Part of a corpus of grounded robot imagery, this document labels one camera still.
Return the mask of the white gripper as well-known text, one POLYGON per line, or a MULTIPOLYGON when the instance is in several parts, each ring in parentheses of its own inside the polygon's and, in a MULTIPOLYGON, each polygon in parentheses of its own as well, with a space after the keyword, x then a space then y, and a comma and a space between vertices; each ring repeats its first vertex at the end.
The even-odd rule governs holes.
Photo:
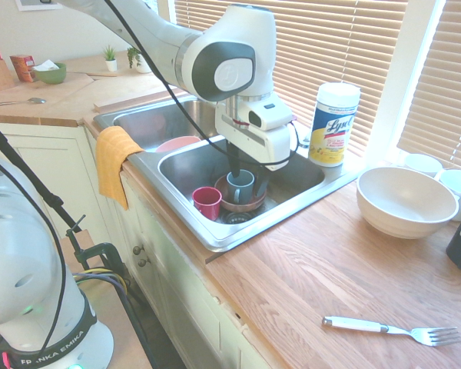
POLYGON ((217 104, 215 128, 226 138, 227 159, 234 178, 240 175, 240 150, 262 164, 255 173, 254 195, 260 197, 267 189, 270 169, 276 171, 288 162, 290 155, 290 131, 286 125, 262 131, 253 125, 242 128, 225 111, 224 104, 217 104))

